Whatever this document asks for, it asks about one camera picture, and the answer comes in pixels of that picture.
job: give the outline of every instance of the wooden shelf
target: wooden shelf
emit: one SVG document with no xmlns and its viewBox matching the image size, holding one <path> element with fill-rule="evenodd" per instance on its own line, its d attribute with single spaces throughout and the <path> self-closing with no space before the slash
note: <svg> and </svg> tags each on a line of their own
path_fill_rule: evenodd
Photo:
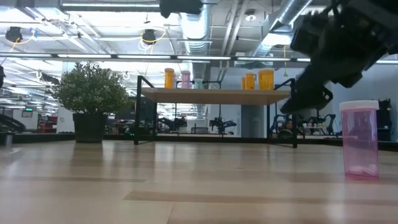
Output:
<svg viewBox="0 0 398 224">
<path fill-rule="evenodd" d="M 143 88 L 142 94 L 156 103 L 270 105 L 288 98 L 290 91 Z"/>
</svg>

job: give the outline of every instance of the pink plastic cup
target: pink plastic cup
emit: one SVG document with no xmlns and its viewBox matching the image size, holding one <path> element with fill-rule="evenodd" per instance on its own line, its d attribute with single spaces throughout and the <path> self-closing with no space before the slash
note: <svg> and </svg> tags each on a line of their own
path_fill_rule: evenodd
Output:
<svg viewBox="0 0 398 224">
<path fill-rule="evenodd" d="M 191 72 L 190 71 L 182 71 L 181 79 L 182 79 L 182 88 L 190 89 L 191 88 Z"/>
<path fill-rule="evenodd" d="M 340 103 L 346 177 L 379 178 L 378 109 L 379 102 L 374 100 Z"/>
</svg>

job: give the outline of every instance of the orange translucent container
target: orange translucent container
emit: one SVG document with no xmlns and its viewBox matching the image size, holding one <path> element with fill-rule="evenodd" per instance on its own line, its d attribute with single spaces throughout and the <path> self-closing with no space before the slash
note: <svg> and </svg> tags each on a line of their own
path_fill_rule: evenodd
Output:
<svg viewBox="0 0 398 224">
<path fill-rule="evenodd" d="M 174 69 L 166 68 L 164 73 L 164 88 L 174 88 Z"/>
<path fill-rule="evenodd" d="M 259 72 L 259 89 L 274 90 L 274 71 L 261 70 Z"/>
<path fill-rule="evenodd" d="M 246 77 L 242 78 L 242 90 L 246 89 Z"/>
<path fill-rule="evenodd" d="M 253 73 L 246 74 L 246 90 L 254 90 L 254 85 L 256 84 L 256 79 Z"/>
</svg>

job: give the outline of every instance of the ceiling light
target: ceiling light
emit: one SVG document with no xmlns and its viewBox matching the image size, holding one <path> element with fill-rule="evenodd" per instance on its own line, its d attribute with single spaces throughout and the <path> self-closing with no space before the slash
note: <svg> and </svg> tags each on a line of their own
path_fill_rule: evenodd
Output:
<svg viewBox="0 0 398 224">
<path fill-rule="evenodd" d="M 115 4 L 115 3 L 63 3 L 70 7 L 159 7 L 158 4 Z"/>
<path fill-rule="evenodd" d="M 45 104 L 51 105 L 51 106 L 58 106 L 58 104 L 56 104 L 56 103 L 50 103 L 50 102 L 45 102 Z"/>
<path fill-rule="evenodd" d="M 51 57 L 50 54 L 0 53 L 0 57 Z"/>
<path fill-rule="evenodd" d="M 118 55 L 118 58 L 124 59 L 171 59 L 164 55 Z"/>
<path fill-rule="evenodd" d="M 378 60 L 378 65 L 398 65 L 398 60 Z"/>
<path fill-rule="evenodd" d="M 271 58 L 271 57 L 238 57 L 241 61 L 257 61 L 257 62 L 288 62 L 290 58 Z"/>
<path fill-rule="evenodd" d="M 61 58 L 111 58 L 111 55 L 88 55 L 88 54 L 58 54 Z"/>
<path fill-rule="evenodd" d="M 9 108 L 9 109 L 25 109 L 25 106 L 5 106 L 5 108 Z"/>
<path fill-rule="evenodd" d="M 252 22 L 256 20 L 256 16 L 254 15 L 254 9 L 248 9 L 244 14 L 246 15 L 246 21 Z"/>
<path fill-rule="evenodd" d="M 231 57 L 220 56 L 177 56 L 177 58 L 182 60 L 231 60 Z"/>
<path fill-rule="evenodd" d="M 310 58 L 298 58 L 297 62 L 311 62 Z"/>
</svg>

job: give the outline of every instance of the wooden floor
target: wooden floor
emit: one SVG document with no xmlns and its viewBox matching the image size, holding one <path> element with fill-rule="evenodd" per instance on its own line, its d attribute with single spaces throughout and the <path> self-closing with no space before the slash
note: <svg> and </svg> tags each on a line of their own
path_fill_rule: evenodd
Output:
<svg viewBox="0 0 398 224">
<path fill-rule="evenodd" d="M 340 147 L 25 144 L 0 150 L 0 223 L 398 223 L 398 154 L 380 162 L 365 182 Z"/>
</svg>

